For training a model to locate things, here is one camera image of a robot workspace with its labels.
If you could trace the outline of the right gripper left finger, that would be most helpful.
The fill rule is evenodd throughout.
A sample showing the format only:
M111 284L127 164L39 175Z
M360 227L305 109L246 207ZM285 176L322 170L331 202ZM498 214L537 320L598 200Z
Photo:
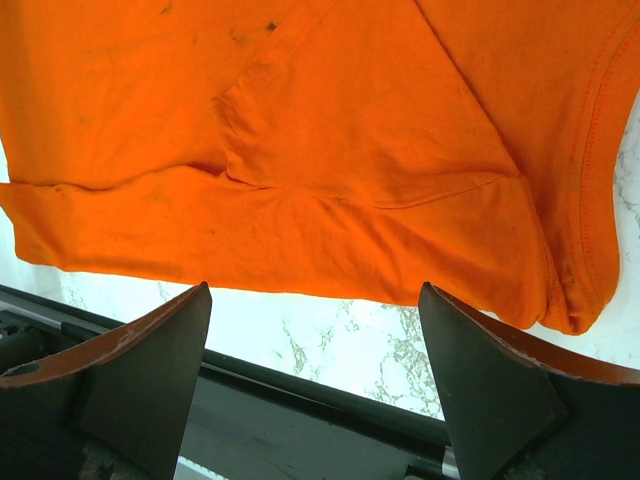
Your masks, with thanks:
M208 332L206 285L129 323L1 290L1 475L170 479Z

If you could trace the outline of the orange t shirt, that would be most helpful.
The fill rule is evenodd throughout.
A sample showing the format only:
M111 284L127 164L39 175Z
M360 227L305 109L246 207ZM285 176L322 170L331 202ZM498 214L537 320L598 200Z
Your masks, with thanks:
M590 329L635 1L5 1L1 205L65 271Z

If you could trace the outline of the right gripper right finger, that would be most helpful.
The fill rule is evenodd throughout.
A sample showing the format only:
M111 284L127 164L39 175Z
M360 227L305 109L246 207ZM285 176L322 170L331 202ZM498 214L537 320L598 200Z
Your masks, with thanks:
M461 478L638 478L638 370L532 336L429 283L419 314Z

